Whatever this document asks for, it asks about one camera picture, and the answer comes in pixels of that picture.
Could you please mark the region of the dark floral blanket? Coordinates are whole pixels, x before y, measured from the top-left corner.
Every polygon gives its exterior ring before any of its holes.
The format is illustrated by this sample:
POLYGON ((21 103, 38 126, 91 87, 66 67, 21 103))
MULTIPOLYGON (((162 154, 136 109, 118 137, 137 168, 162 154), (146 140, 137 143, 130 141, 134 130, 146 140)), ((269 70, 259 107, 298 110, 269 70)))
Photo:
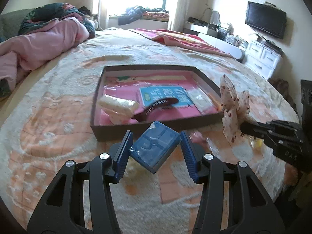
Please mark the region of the dark floral blanket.
POLYGON ((51 3, 32 10, 22 20, 18 35, 47 31, 59 21, 70 17, 76 18, 87 29, 90 39, 95 37, 95 27, 86 14, 68 3, 51 3))

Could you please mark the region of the clear plastic packet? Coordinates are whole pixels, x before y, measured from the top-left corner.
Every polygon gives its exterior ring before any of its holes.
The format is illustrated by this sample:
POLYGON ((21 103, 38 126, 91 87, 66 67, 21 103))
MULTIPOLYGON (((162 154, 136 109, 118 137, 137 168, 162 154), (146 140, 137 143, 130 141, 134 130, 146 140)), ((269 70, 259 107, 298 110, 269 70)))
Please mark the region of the clear plastic packet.
POLYGON ((212 100, 200 88, 186 90, 186 93, 202 115, 218 112, 212 100))

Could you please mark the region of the green sofa headboard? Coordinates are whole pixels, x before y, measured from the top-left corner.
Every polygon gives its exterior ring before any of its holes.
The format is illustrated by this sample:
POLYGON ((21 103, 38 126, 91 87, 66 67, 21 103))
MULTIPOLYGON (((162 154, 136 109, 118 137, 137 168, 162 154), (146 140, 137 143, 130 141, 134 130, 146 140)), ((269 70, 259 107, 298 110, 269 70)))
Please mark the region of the green sofa headboard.
POLYGON ((18 35, 21 23, 26 15, 33 9, 23 9, 9 12, 0 17, 0 37, 1 42, 18 35))

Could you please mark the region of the dark clothes on windowsill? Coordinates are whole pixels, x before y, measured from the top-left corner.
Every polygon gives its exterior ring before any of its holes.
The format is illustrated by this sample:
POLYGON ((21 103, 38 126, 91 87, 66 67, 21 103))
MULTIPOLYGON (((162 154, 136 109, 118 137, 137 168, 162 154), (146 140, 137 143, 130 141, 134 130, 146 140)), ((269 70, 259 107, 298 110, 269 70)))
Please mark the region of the dark clothes on windowsill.
POLYGON ((118 17, 118 25, 127 25, 140 19, 168 22, 169 11, 160 7, 153 9, 142 6, 130 7, 118 17))

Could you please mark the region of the yellow hair clip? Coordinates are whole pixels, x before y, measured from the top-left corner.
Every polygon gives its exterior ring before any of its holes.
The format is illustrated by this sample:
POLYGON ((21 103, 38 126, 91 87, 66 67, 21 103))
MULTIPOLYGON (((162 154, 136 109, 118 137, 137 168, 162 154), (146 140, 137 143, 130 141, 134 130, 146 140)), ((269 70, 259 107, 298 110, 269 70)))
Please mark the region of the yellow hair clip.
POLYGON ((253 149, 261 148, 263 144, 263 140, 260 138, 252 137, 250 139, 251 147, 253 149))

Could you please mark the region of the red pink floral blanket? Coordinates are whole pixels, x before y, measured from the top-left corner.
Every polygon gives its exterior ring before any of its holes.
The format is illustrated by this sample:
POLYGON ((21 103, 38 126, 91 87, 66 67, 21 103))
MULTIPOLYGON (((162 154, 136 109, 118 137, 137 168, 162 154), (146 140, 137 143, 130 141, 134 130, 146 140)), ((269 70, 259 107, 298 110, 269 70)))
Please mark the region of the red pink floral blanket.
POLYGON ((137 33, 149 40, 171 46, 171 47, 180 47, 187 50, 203 52, 207 54, 216 54, 223 57, 233 56, 229 53, 226 53, 218 48, 208 44, 203 39, 196 35, 185 34, 177 31, 170 30, 147 30, 142 28, 130 29, 131 32, 137 33))

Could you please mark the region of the black wall television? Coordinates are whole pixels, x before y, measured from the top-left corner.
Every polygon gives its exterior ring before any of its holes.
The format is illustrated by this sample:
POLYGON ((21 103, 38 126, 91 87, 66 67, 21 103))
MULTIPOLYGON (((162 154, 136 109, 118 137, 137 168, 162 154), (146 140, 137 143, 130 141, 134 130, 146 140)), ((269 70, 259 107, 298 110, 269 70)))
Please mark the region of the black wall television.
POLYGON ((287 26, 287 14, 276 7, 248 2, 245 24, 270 36, 283 39, 287 26))

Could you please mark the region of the brown cardboard tray box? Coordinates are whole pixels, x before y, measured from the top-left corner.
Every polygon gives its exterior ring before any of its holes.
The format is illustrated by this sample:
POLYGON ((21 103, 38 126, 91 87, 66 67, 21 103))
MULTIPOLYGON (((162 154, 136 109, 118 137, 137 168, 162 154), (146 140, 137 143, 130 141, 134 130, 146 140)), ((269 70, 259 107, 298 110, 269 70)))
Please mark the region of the brown cardboard tray box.
POLYGON ((95 90, 90 126, 97 141, 106 142, 122 138, 127 130, 139 137, 153 121, 179 132, 219 123, 222 116, 219 87, 194 66, 105 66, 95 90), (160 99, 176 98, 178 103, 156 108, 144 121, 130 118, 113 124, 99 105, 104 95, 136 101, 136 114, 160 99))

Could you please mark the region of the white drawer cabinet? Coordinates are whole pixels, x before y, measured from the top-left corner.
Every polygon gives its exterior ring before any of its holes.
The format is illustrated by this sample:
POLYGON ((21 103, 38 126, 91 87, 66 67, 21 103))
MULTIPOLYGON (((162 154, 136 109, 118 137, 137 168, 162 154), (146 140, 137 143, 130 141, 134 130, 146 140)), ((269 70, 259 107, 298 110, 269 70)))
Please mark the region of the white drawer cabinet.
POLYGON ((249 42, 243 61, 247 67, 266 80, 277 75, 283 64, 283 58, 280 54, 258 41, 249 42))

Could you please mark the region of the cream white hair clip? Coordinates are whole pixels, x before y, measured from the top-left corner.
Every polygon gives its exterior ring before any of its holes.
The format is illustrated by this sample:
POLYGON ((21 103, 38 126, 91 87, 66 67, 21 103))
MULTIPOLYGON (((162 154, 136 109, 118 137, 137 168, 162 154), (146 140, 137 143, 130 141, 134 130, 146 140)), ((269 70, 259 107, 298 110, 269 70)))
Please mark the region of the cream white hair clip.
POLYGON ((97 100, 97 104, 109 116, 109 120, 114 125, 129 121, 140 107, 135 100, 122 99, 107 94, 97 100))

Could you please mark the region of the dark red hair claw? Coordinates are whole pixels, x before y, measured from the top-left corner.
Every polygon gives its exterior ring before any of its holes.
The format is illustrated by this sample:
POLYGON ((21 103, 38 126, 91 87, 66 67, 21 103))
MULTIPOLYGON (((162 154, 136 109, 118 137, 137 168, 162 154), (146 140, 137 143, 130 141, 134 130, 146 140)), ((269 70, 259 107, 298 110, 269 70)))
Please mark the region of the dark red hair claw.
POLYGON ((135 119, 138 122, 144 122, 147 121, 149 114, 152 113, 154 110, 158 108, 169 107, 177 103, 179 103, 179 99, 177 98, 159 99, 146 107, 142 112, 133 115, 131 118, 135 119))

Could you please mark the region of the pink quilt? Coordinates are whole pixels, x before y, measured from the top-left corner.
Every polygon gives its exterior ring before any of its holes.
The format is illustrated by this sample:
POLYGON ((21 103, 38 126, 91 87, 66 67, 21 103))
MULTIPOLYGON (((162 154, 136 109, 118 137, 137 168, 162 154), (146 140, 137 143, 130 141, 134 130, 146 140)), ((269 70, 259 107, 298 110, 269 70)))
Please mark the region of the pink quilt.
POLYGON ((13 91, 27 73, 38 69, 90 36, 75 17, 49 24, 44 32, 12 37, 1 43, 1 82, 13 91))

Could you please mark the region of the beige patterned bed cover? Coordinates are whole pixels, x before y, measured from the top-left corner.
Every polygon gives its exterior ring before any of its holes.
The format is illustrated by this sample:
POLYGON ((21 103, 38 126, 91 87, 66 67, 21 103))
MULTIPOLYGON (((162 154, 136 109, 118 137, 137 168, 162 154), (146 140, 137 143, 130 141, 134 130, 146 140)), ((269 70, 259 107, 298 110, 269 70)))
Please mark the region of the beige patterned bed cover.
POLYGON ((270 83, 195 36, 105 30, 1 108, 2 233, 281 233, 295 133, 270 83))

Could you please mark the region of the pink fluffy hair clip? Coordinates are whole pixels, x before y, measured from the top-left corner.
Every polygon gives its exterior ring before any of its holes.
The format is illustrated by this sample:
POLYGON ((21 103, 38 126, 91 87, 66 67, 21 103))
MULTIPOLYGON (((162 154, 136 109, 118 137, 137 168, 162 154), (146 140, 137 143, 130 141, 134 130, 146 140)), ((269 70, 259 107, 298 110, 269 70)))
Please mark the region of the pink fluffy hair clip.
POLYGON ((191 132, 189 137, 193 143, 200 144, 200 145, 205 145, 207 143, 206 138, 199 131, 191 132))

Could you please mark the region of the spotted sheer fabric bow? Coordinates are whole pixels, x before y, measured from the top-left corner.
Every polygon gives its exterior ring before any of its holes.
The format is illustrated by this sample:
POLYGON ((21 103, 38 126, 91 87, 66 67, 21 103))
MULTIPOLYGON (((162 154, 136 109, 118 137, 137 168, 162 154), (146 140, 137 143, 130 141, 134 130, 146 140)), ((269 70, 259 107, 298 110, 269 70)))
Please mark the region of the spotted sheer fabric bow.
POLYGON ((250 93, 248 90, 237 93, 232 81, 224 74, 220 79, 221 106, 223 111, 223 134, 233 143, 238 135, 243 133, 240 126, 245 121, 257 125, 258 122, 250 116, 250 93))

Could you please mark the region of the blue plastic jewelry box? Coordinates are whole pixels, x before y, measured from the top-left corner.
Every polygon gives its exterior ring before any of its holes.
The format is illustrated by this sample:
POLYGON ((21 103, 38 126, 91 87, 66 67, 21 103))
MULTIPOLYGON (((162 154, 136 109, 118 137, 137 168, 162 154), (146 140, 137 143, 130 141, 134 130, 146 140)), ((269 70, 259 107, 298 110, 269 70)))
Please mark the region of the blue plastic jewelry box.
POLYGON ((179 145, 180 134, 159 121, 149 128, 130 147, 131 157, 155 174, 179 145))

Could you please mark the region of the pink book blue label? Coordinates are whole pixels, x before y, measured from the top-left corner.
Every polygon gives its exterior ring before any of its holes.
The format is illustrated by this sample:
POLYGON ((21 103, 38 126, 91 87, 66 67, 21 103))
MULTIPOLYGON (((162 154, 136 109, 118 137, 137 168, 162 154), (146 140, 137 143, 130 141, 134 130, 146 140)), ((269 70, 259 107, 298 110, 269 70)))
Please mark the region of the pink book blue label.
POLYGON ((109 76, 104 79, 104 85, 99 88, 99 96, 107 94, 122 99, 135 100, 140 107, 135 114, 142 112, 153 102, 163 98, 177 98, 179 103, 169 107, 158 108, 149 114, 147 122, 170 121, 175 119, 200 117, 202 115, 188 97, 186 90, 200 88, 212 100, 220 112, 219 96, 210 86, 199 81, 193 73, 170 73, 169 75, 145 76, 109 76))

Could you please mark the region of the white desk with clutter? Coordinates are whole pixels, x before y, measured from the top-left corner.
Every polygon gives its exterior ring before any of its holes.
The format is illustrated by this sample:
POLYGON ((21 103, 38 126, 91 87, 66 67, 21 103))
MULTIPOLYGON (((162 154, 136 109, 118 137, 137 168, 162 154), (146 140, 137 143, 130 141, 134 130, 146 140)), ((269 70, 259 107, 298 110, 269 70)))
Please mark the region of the white desk with clutter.
POLYGON ((221 26, 219 20, 219 12, 212 10, 211 8, 205 9, 201 19, 190 17, 184 23, 183 32, 186 34, 192 34, 200 37, 208 44, 218 48, 219 50, 230 54, 238 62, 242 62, 245 56, 245 52, 236 46, 226 41, 226 37, 230 36, 232 26, 224 28, 221 26), (209 21, 203 21, 204 15, 207 10, 211 11, 209 21))

